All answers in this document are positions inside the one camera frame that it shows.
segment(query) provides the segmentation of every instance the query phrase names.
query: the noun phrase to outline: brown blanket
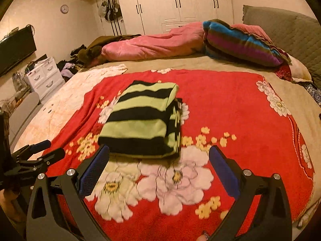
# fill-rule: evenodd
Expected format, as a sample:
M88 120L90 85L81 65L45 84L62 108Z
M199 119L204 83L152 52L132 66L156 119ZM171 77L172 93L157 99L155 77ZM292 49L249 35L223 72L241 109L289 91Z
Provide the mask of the brown blanket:
M84 64L89 64L94 58L98 57L102 52L102 47L106 44L112 42L118 42L123 40L130 40L135 37L140 36L140 34L136 35L119 35L119 36L100 36L95 39L87 49L81 49L78 52L78 59Z

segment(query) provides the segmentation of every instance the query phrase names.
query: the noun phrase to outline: red floral blanket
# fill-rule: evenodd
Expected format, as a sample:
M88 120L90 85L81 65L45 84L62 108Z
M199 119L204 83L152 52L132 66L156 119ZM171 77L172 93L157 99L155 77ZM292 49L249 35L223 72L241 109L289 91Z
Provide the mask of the red floral blanket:
M133 80L179 85L182 149L174 162L111 157L85 202L113 241L196 240L203 230L213 233L234 199L209 162L212 145L256 175L279 173L292 219L305 211L314 169L304 139L264 77L243 72L166 69L103 79L52 141L50 150L63 147L66 156L49 167L48 176L77 168L98 149L103 123ZM240 233L249 227L257 204L255 199Z

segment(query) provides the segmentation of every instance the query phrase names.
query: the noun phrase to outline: drawer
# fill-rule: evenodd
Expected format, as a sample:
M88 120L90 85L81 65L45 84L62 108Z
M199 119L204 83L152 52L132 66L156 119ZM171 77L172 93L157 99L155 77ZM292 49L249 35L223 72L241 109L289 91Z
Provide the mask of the drawer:
M32 88L35 88L42 84L46 80L46 74L43 72L42 68L36 67L27 75L27 82L30 84Z
M47 78L49 78L51 75L58 71L57 65L53 58L50 58L48 63L42 64L41 68Z
M162 24L162 31L163 31L163 33L169 33L171 31L171 29L183 27L184 25L187 25L187 24L193 23L193 22L194 21L192 21L192 22L163 23Z
M62 78L60 72L56 72L49 79L47 79L43 84L36 87L34 91L38 93L40 100L46 96L49 92L54 90L57 86L59 86L64 79Z

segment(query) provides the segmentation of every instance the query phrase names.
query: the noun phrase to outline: pink comforter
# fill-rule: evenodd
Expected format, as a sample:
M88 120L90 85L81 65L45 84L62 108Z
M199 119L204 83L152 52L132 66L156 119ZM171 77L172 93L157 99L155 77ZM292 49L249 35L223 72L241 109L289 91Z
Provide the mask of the pink comforter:
M108 61L186 56L201 51L203 36L202 22L195 22L172 29L170 33L144 35L107 44L102 48L102 55Z

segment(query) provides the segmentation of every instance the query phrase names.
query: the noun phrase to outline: folded striped clothing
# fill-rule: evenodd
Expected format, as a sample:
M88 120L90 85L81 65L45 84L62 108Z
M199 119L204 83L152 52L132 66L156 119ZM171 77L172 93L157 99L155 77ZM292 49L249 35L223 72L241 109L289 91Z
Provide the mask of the folded striped clothing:
M133 158L178 156L181 99L175 83L134 81L107 119L98 143Z

